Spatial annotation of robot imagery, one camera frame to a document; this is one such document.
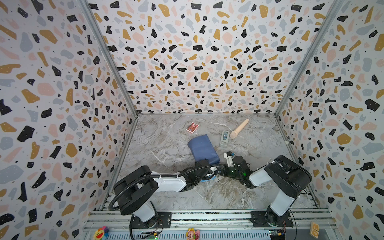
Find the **blue wrapping paper sheet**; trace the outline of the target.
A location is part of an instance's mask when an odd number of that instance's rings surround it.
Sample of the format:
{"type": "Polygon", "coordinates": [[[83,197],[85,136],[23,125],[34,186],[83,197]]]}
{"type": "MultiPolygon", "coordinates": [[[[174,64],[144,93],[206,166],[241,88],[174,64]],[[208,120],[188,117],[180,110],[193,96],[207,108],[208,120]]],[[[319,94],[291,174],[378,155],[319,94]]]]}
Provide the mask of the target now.
{"type": "MultiPolygon", "coordinates": [[[[207,160],[210,165],[216,165],[220,163],[220,158],[207,135],[193,138],[188,142],[188,147],[192,152],[195,162],[207,160]]],[[[190,173],[185,175],[185,178],[186,180],[190,181],[190,173]]]]}

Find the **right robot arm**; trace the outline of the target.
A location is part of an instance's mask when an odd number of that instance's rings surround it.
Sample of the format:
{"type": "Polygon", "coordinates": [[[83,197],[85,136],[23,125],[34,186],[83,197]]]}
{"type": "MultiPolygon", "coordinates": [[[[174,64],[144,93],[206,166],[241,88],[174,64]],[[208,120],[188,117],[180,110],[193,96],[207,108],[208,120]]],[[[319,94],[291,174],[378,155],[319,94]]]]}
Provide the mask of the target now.
{"type": "Polygon", "coordinates": [[[232,152],[225,153],[224,158],[227,161],[224,177],[239,181],[248,189],[270,181],[279,187],[276,198],[267,207],[264,216],[256,217],[256,220],[271,227],[286,223],[284,218],[289,216],[290,207],[312,181],[307,170],[283,155],[256,171],[251,171],[246,160],[232,152]]]}

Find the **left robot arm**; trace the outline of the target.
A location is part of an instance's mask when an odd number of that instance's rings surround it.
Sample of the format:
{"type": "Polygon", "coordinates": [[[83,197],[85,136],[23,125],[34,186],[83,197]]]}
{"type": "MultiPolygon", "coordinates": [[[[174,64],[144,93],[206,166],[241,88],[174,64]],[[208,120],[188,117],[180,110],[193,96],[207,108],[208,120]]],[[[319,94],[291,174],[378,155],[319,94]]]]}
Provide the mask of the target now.
{"type": "Polygon", "coordinates": [[[149,166],[142,166],[114,185],[115,196],[108,210],[120,211],[123,216],[132,215],[148,228],[159,219],[150,201],[155,193],[190,191],[201,181],[213,179],[222,169],[221,165],[211,165],[206,160],[195,162],[193,168],[174,174],[161,174],[151,171],[149,166]]]}

